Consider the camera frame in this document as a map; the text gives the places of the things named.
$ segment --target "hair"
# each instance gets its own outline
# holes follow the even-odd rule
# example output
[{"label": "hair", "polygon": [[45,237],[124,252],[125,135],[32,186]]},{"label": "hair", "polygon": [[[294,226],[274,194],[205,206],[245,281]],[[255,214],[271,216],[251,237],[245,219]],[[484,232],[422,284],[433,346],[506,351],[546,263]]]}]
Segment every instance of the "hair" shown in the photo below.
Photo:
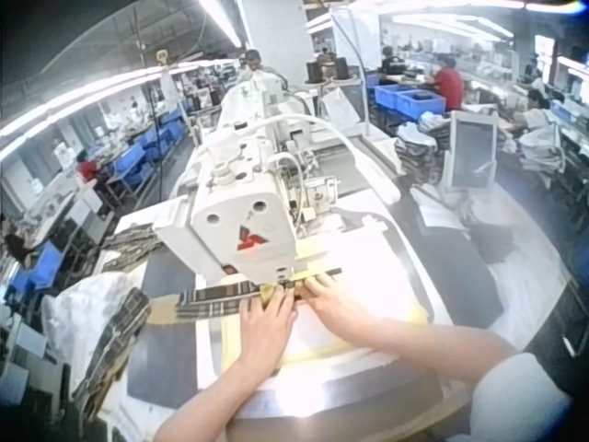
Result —
[{"label": "hair", "polygon": [[383,55],[386,57],[391,57],[393,55],[393,48],[391,46],[385,46],[383,48]]},{"label": "hair", "polygon": [[444,64],[447,64],[449,67],[452,67],[452,68],[456,67],[456,60],[450,54],[438,53],[437,59],[438,59],[438,61],[444,62]]},{"label": "hair", "polygon": [[78,163],[83,163],[84,161],[86,161],[88,158],[88,155],[86,153],[86,150],[83,150],[82,152],[80,152],[79,154],[77,154],[77,156],[75,157],[75,160]]},{"label": "hair", "polygon": [[533,101],[537,101],[541,109],[550,109],[550,102],[544,98],[542,92],[537,89],[532,89],[527,93],[527,97]]},{"label": "hair", "polygon": [[261,60],[260,52],[257,49],[248,49],[244,57],[246,60]]}]

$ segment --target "white column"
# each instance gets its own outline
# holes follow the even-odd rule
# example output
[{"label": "white column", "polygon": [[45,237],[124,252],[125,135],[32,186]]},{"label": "white column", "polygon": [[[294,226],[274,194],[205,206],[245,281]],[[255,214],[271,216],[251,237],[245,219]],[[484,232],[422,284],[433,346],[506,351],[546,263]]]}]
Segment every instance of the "white column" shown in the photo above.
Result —
[{"label": "white column", "polygon": [[313,43],[306,31],[303,0],[237,0],[248,47],[260,51],[262,64],[276,69],[290,85],[306,80]]}]

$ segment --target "hand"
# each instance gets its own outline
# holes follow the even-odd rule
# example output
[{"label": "hand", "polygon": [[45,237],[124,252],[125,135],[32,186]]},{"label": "hand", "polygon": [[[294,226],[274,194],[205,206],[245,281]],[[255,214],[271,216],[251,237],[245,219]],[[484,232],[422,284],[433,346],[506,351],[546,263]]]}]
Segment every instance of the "hand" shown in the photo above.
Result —
[{"label": "hand", "polygon": [[304,285],[297,283],[295,290],[330,332],[359,347],[368,346],[378,319],[330,276],[319,274],[307,278]]},{"label": "hand", "polygon": [[283,287],[277,285],[265,310],[259,297],[244,299],[239,304],[241,355],[237,364],[258,383],[270,376],[283,357],[296,319],[294,302],[293,293],[285,294]]}]

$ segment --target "ceiling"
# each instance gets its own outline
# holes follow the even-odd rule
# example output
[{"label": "ceiling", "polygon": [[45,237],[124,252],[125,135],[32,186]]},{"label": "ceiling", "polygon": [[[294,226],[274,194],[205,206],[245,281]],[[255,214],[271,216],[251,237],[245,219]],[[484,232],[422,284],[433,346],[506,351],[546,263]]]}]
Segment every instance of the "ceiling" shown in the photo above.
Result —
[{"label": "ceiling", "polygon": [[[235,46],[198,0],[19,0],[2,2],[2,120],[94,79]],[[220,0],[243,41],[234,0]],[[142,51],[138,42],[143,44]]]}]

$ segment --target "gray mat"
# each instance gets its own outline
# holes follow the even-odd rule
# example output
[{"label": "gray mat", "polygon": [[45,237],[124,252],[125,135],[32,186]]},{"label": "gray mat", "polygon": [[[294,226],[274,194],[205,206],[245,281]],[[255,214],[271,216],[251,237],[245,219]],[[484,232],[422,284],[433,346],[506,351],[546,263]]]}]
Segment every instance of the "gray mat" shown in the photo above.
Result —
[{"label": "gray mat", "polygon": [[127,394],[172,409],[197,393],[194,322],[146,324],[129,356]]},{"label": "gray mat", "polygon": [[150,299],[194,289],[194,272],[167,247],[154,251],[147,259],[141,291]]}]

